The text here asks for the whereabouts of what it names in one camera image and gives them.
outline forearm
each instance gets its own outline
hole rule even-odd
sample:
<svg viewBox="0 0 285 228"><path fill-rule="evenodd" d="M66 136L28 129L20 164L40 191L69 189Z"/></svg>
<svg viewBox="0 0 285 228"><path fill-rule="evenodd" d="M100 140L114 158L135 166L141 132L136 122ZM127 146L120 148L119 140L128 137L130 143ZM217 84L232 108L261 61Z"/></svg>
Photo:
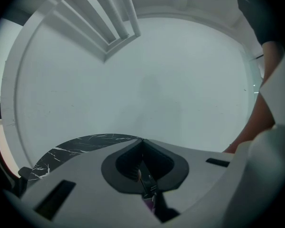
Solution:
<svg viewBox="0 0 285 228"><path fill-rule="evenodd" d="M273 41L264 43L262 48L265 61L264 83L280 63L284 55L284 50L280 43ZM225 152L234 153L240 143L253 140L260 132L271 128L274 123L273 116L265 100L259 94L246 126Z"/></svg>

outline black rectangular slot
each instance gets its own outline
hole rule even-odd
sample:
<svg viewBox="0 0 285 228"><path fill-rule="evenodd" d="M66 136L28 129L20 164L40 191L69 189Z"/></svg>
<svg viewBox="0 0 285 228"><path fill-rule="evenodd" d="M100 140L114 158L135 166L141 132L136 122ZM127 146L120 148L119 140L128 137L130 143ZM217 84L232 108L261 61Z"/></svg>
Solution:
<svg viewBox="0 0 285 228"><path fill-rule="evenodd" d="M229 163L230 163L228 161L221 161L221 160L217 160L217 159L213 159L213 158L207 159L206 162L214 164L214 165L223 166L223 167L228 167Z"/></svg>
<svg viewBox="0 0 285 228"><path fill-rule="evenodd" d="M72 181L61 181L54 190L47 195L35 211L44 218L51 220L63 202L67 199L75 185L76 183Z"/></svg>

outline black marble surface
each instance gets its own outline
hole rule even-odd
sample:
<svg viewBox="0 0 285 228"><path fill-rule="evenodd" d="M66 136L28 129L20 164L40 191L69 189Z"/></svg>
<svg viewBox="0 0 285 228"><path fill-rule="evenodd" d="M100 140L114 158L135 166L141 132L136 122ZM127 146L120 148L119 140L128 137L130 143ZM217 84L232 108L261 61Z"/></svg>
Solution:
<svg viewBox="0 0 285 228"><path fill-rule="evenodd" d="M88 135L64 142L51 149L36 163L29 176L27 188L79 154L98 150L99 148L108 147L132 139L139 139L139 137L108 133Z"/></svg>

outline person's arm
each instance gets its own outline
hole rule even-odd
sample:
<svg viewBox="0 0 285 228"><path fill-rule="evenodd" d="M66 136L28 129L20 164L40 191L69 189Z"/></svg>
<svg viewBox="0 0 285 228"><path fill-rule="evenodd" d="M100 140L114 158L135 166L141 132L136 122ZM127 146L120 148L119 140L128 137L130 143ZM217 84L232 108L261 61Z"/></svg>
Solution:
<svg viewBox="0 0 285 228"><path fill-rule="evenodd" d="M265 61L264 83L283 58L284 49L279 42L275 41L264 43L262 48ZM224 152L234 153L240 143L253 140L260 132L271 128L274 124L274 119L265 100L261 94L258 94L255 106L246 126L235 141Z"/></svg>

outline black recessed slot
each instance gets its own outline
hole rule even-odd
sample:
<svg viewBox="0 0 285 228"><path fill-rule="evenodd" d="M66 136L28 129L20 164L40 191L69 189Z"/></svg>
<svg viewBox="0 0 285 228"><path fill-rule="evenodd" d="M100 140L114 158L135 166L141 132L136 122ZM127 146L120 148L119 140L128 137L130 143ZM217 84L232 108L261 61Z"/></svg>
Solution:
<svg viewBox="0 0 285 228"><path fill-rule="evenodd" d="M35 211L46 219L51 220L63 202L67 199L76 183L63 180L52 190Z"/></svg>
<svg viewBox="0 0 285 228"><path fill-rule="evenodd" d="M228 167L230 164L229 161L221 161L221 160L217 160L217 159L213 159L213 158L207 159L206 162L214 164L214 165L223 166L223 167Z"/></svg>

